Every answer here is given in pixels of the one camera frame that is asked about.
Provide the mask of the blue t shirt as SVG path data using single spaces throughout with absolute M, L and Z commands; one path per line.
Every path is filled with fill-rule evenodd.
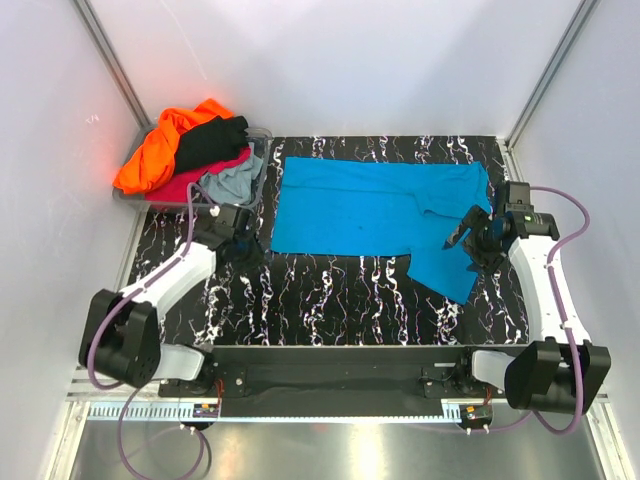
M 280 254 L 408 256 L 409 277 L 459 304 L 477 279 L 447 238 L 474 206 L 491 209 L 489 177 L 471 164 L 368 163 L 289 157 L 271 240 Z

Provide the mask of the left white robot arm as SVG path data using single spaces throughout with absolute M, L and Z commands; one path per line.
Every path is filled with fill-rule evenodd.
M 211 353 L 160 339 L 160 321 L 199 283 L 232 268 L 253 269 L 263 258 L 251 210 L 222 205 L 190 214 L 185 241 L 165 262 L 118 291 L 91 299 L 79 364 L 99 389 L 140 389 L 152 381 L 178 381 L 196 396 L 215 386 Z

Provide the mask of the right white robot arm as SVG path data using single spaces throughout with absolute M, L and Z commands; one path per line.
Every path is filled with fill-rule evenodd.
M 579 320 L 564 277 L 555 219 L 532 210 L 491 215 L 472 207 L 447 238 L 472 269 L 493 274 L 514 269 L 530 327 L 530 343 L 515 356 L 469 349 L 458 360 L 454 384 L 466 396 L 488 386 L 514 409 L 584 415 L 611 368 L 607 348 L 595 345 Z

